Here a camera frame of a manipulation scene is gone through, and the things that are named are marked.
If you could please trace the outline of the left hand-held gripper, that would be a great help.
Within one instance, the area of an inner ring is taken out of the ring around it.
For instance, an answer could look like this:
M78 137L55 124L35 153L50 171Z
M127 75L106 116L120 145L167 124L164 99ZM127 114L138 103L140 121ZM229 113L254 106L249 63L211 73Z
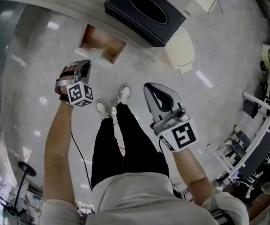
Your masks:
M56 80L55 92L60 100L72 106L84 107L94 102L92 88L84 81L89 81L91 61L78 61L73 79Z

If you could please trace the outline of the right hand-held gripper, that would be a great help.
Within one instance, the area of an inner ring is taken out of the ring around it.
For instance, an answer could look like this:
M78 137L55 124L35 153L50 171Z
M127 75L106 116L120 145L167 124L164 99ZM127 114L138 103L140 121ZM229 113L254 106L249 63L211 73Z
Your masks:
M180 152L197 142L197 130L178 93L162 84L148 82L143 88L152 114L155 135L172 152Z

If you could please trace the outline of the wooden desk drawer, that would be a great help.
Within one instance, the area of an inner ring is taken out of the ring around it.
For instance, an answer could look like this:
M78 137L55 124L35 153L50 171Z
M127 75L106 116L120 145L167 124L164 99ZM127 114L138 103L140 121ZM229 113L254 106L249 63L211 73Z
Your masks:
M75 53L88 59L88 49L107 47L107 50L96 63L111 69L124 50L125 46L125 42L105 33L104 31L90 24L87 24L80 39L79 45L75 49Z

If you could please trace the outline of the person's right forearm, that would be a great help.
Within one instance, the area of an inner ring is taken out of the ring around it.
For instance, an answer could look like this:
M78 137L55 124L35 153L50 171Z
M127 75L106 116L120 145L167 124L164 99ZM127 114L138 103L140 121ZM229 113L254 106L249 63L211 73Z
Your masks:
M180 177L189 189L194 202L202 206L212 192L212 185L204 169L190 149L174 152L172 155Z

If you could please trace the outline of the person's left forearm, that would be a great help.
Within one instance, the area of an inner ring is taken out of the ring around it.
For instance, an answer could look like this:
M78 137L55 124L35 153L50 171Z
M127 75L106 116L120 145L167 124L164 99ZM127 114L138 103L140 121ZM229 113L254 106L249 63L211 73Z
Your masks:
M75 205L69 167L73 106L61 102L50 127L44 157L44 200L62 200Z

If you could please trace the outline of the person's left hand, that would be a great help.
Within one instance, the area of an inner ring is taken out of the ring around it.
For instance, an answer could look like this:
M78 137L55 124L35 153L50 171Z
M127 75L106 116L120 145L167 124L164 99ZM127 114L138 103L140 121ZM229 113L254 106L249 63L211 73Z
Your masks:
M76 65L73 64L64 67L62 73L60 74L60 81L63 86L71 85L74 83L75 67Z

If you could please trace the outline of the person's right shoe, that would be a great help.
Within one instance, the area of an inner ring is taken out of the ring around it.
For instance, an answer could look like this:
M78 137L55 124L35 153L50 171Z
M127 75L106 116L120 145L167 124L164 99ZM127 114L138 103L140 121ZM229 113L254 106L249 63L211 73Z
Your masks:
M130 86L125 84L120 88L120 91L118 93L117 105L120 103L126 105L129 97L130 97Z

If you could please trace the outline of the person's left shoe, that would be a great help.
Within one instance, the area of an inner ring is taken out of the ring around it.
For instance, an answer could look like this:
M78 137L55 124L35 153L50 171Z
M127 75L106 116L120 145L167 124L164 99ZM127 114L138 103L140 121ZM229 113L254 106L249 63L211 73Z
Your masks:
M107 107L107 105L106 105L106 103L104 101L97 100L96 101L96 109L97 109L97 112L100 114L100 116L101 116L101 118L103 120L111 118L108 107Z

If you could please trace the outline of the cream trash bin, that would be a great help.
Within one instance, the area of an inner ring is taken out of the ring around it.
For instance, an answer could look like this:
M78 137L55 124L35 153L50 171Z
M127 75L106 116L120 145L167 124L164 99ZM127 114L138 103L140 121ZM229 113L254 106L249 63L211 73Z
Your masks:
M192 70L195 60L195 50L189 33L179 28L165 46L169 64L180 74Z

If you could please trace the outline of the person's black trousers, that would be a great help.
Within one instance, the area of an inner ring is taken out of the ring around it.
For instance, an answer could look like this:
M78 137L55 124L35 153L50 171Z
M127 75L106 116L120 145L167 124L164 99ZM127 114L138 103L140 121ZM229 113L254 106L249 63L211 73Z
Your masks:
M91 185L124 173L160 173L169 176L163 153L158 152L127 105L117 107L117 121L125 145L122 155L114 134L113 119L101 121L92 157Z

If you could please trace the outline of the grey wooden desk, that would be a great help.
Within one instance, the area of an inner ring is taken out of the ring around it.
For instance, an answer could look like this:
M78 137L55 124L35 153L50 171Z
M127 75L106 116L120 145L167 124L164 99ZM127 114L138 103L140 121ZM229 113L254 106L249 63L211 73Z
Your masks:
M119 40L133 46L143 54L154 57L159 48L152 47L132 29L105 13L107 0L9 0L23 2L47 8L70 16L104 31Z

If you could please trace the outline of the black tissue box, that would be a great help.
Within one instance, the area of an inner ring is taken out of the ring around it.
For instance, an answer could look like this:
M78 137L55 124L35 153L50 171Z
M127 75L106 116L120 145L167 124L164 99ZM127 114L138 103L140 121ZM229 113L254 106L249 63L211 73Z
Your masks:
M186 19L167 0L107 0L104 7L153 47L164 47Z

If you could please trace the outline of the person's white shirt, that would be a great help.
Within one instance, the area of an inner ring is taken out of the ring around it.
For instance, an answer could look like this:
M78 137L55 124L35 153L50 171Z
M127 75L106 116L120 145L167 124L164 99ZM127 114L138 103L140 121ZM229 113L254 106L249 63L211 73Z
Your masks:
M82 220L77 208L61 200L43 203L41 225L218 225L221 211L235 225L248 225L246 206L229 193L212 190L201 206L177 198L167 176L125 173L93 188L96 212Z

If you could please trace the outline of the white office desk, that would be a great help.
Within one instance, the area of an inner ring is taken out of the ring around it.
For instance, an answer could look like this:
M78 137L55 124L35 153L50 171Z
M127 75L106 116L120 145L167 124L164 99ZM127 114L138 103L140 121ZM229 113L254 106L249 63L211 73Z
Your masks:
M255 96L243 92L243 96L250 101L265 107L270 111L270 105L257 99ZM266 118L260 130L257 132L255 138L252 140L250 146L246 150L245 156L233 166L218 149L214 149L212 153L217 160L223 165L227 173L228 178L232 179L240 173L243 178L248 179L259 167L260 163L264 160L270 151L270 116Z

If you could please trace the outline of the white low cabinet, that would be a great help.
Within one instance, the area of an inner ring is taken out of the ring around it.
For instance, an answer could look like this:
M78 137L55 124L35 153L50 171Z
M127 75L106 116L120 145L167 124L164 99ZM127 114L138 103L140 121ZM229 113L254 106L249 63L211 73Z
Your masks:
M191 0L185 11L191 16L210 13L216 4L218 4L218 0Z

